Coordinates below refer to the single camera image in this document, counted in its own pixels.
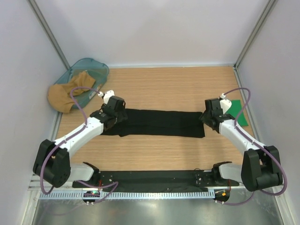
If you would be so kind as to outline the green tank top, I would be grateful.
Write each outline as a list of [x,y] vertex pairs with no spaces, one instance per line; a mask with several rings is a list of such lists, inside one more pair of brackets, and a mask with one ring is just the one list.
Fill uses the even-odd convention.
[[[232,105],[228,109],[227,113],[232,115],[234,118],[237,118],[238,113],[242,110],[241,101],[240,100],[232,100],[231,103],[232,103]],[[248,126],[248,122],[247,122],[243,112],[238,117],[237,122],[241,127]]]

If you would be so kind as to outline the black tank top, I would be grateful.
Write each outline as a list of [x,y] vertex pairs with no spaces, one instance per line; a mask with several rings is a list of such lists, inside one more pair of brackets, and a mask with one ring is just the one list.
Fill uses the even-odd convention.
[[127,119],[102,135],[162,135],[204,138],[202,112],[126,109]]

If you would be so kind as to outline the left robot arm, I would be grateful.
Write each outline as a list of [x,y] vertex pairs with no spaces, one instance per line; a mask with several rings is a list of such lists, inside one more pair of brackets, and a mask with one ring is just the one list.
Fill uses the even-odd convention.
[[126,120],[125,105],[124,99],[111,96],[99,110],[69,134],[55,141],[42,141],[33,166],[34,174],[40,177],[40,186],[43,187],[44,182],[47,182],[52,188],[60,188],[65,183],[72,182],[95,187],[100,180],[99,169],[86,162],[72,164],[71,158],[94,137]]

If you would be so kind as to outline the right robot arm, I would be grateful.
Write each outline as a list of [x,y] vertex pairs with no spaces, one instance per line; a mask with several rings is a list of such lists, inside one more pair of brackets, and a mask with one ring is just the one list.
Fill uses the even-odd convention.
[[221,186],[228,179],[242,183],[248,191],[254,192],[283,184],[279,168],[279,151],[275,146],[266,146],[247,133],[228,114],[231,102],[228,99],[205,100],[205,111],[200,121],[227,138],[243,155],[241,165],[223,163],[211,174],[215,185]]

